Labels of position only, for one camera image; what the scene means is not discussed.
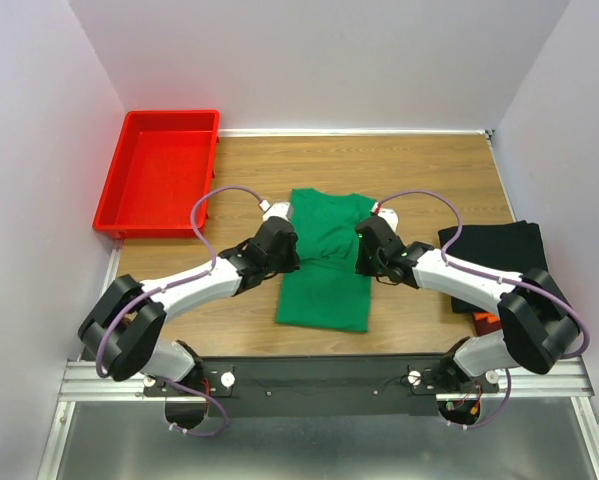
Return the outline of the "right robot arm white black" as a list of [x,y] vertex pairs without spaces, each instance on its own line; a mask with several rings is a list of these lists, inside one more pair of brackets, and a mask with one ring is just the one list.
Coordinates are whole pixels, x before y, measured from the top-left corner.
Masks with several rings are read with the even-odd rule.
[[491,370],[522,367],[548,373],[582,332],[572,307],[544,270],[522,275],[456,259],[431,245],[406,245],[379,215],[359,223],[358,274],[385,278],[461,299],[495,315],[501,328],[457,342],[422,375],[424,383],[459,392]]

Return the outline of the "green polo shirt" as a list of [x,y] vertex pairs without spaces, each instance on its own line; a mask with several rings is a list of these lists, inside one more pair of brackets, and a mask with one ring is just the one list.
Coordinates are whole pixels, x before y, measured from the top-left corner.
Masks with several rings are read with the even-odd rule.
[[359,194],[294,189],[291,223],[298,235],[299,269],[283,276],[276,313],[282,325],[365,333],[371,280],[356,272],[355,227],[375,201]]

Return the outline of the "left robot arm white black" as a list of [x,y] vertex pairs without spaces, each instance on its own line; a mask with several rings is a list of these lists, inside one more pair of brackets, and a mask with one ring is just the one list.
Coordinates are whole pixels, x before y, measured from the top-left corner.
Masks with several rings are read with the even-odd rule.
[[78,329],[99,372],[116,382],[143,374],[180,395],[203,378],[203,360],[182,341],[160,338],[164,325],[209,302],[240,295],[280,273],[299,268],[298,236],[279,216],[264,220],[252,238],[207,263],[156,280],[114,280]]

